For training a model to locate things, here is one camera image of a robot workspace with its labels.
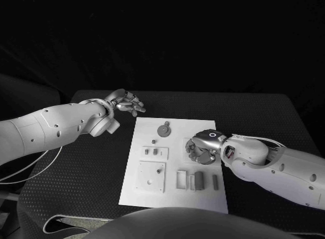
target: gray tablecloth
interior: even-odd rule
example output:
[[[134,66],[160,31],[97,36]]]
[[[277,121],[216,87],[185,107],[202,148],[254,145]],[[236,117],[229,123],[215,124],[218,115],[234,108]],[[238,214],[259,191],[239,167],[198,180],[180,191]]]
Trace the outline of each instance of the gray tablecloth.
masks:
[[[111,91],[78,91],[72,102],[106,98]],[[133,92],[147,108],[140,117],[215,120],[216,128],[232,133],[268,137],[290,148],[320,156],[293,102],[280,94],[196,92]],[[18,212],[25,239],[61,239],[84,233],[67,228],[58,215],[116,219],[143,210],[119,205],[136,118],[116,112],[121,123],[114,135],[83,135],[67,145],[49,169],[28,181]],[[54,160],[58,149],[38,162],[37,174]],[[229,213],[265,223],[288,232],[325,234],[325,211],[301,206],[241,180],[224,167]]]

